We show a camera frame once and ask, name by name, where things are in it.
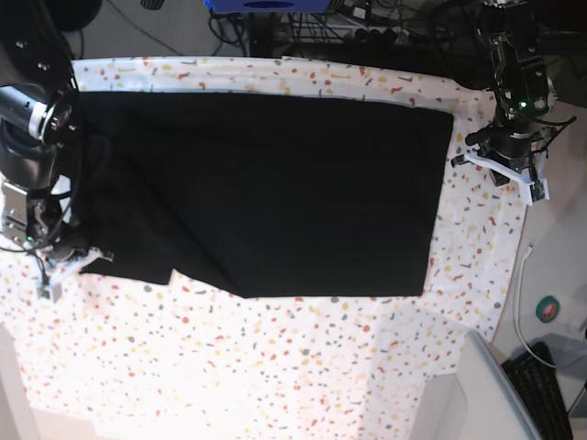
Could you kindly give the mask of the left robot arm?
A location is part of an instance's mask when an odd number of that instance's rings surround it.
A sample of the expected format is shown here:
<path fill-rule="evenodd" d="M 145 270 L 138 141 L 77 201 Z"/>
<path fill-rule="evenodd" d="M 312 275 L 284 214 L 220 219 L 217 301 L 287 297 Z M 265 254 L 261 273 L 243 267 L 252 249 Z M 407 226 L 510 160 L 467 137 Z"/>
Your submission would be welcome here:
<path fill-rule="evenodd" d="M 529 3 L 482 2 L 475 34 L 489 51 L 495 114 L 492 123 L 465 137 L 466 150 L 450 164 L 484 168 L 497 187 L 516 183 L 527 206 L 547 200 L 544 162 L 549 143 L 563 125 L 546 120 L 556 94 Z"/>

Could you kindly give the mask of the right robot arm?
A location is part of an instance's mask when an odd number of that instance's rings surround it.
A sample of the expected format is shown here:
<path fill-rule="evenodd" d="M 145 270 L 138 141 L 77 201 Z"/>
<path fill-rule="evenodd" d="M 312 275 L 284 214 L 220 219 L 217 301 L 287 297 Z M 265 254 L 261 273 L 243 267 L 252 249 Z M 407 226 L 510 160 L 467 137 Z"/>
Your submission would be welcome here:
<path fill-rule="evenodd" d="M 67 32 L 86 28 L 99 1 L 1 4 L 1 232 L 39 265 L 39 297 L 104 253 L 74 225 L 83 152 L 79 86 Z"/>

